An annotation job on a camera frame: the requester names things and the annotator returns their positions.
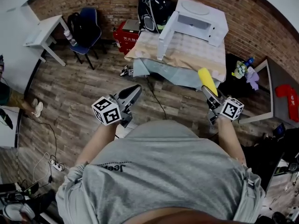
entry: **light blue cloth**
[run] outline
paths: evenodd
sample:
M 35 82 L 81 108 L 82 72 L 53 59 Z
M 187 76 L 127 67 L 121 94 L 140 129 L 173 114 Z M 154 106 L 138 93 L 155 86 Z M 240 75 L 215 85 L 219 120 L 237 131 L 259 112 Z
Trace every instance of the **light blue cloth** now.
M 202 82 L 197 71 L 174 67 L 161 62 L 153 61 L 146 58 L 136 58 L 133 63 L 134 77 L 149 75 L 150 73 L 158 73 L 171 83 L 186 87 L 192 87 L 201 90 Z M 220 85 L 220 81 L 213 79 L 216 87 Z

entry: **small box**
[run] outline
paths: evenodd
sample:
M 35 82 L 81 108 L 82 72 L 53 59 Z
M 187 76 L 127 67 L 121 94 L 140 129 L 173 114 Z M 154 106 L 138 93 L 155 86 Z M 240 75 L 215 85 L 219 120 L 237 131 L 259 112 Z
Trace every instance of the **small box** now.
M 113 37 L 120 52 L 125 55 L 135 46 L 139 34 L 139 21 L 128 19 L 114 29 Z
M 95 117 L 106 126 L 121 120 L 118 105 L 105 97 L 101 97 L 94 102 L 92 108 Z
M 223 105 L 220 114 L 224 115 L 225 117 L 231 120 L 235 120 L 240 116 L 243 107 L 244 105 L 237 99 L 227 99 Z

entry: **person's leg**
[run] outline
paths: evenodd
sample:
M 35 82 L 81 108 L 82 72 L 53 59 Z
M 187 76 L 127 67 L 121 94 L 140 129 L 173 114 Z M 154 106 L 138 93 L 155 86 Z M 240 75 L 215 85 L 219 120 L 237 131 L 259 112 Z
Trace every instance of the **person's leg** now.
M 10 98 L 6 106 L 19 107 L 20 109 L 29 112 L 29 114 L 34 114 L 37 118 L 41 116 L 41 112 L 43 110 L 42 102 L 39 102 L 38 105 L 33 108 L 27 101 L 24 100 L 24 95 L 13 89 L 11 89 Z
M 26 110 L 30 113 L 36 112 L 36 110 L 26 100 L 23 100 L 23 102 L 21 103 L 21 106 L 24 110 Z

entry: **black bag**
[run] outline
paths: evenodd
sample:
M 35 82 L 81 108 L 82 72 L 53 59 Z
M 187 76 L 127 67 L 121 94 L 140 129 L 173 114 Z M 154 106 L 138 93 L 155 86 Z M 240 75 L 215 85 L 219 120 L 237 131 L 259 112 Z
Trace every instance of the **black bag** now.
M 76 42 L 90 48 L 93 41 L 101 34 L 101 29 L 90 19 L 83 18 L 79 13 L 73 13 L 67 19 L 69 30 Z
M 140 29 L 161 33 L 174 10 L 171 0 L 138 0 Z

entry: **white sneaker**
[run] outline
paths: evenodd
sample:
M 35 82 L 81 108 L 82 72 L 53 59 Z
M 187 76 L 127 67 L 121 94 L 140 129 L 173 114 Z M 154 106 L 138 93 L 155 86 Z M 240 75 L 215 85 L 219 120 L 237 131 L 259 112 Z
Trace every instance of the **white sneaker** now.
M 32 101 L 31 106 L 32 106 L 33 108 L 36 108 L 37 105 L 38 105 L 38 100 L 35 98 L 35 99 Z
M 38 105 L 36 106 L 36 111 L 34 113 L 35 117 L 40 117 L 41 116 L 41 112 L 43 110 L 43 103 L 39 102 Z

